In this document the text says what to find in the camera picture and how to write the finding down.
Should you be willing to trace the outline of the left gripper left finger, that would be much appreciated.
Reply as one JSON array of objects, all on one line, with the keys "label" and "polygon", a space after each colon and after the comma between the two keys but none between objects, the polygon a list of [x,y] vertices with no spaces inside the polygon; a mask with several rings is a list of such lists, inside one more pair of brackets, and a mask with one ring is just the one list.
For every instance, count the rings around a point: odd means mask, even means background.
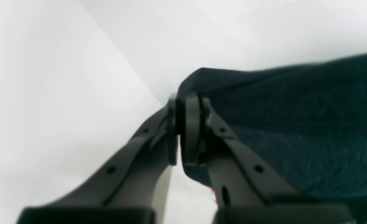
[{"label": "left gripper left finger", "polygon": [[155,187],[177,164],[176,101],[171,95],[82,185],[52,203],[25,208],[17,223],[155,224]]}]

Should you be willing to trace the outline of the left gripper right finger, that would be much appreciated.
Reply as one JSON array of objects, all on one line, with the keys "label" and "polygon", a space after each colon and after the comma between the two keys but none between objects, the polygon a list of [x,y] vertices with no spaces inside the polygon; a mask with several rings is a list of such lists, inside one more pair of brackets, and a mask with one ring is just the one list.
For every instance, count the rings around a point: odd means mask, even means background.
[{"label": "left gripper right finger", "polygon": [[204,167],[215,191],[214,224],[353,224],[344,204],[296,190],[240,141],[208,98],[185,98],[183,166]]}]

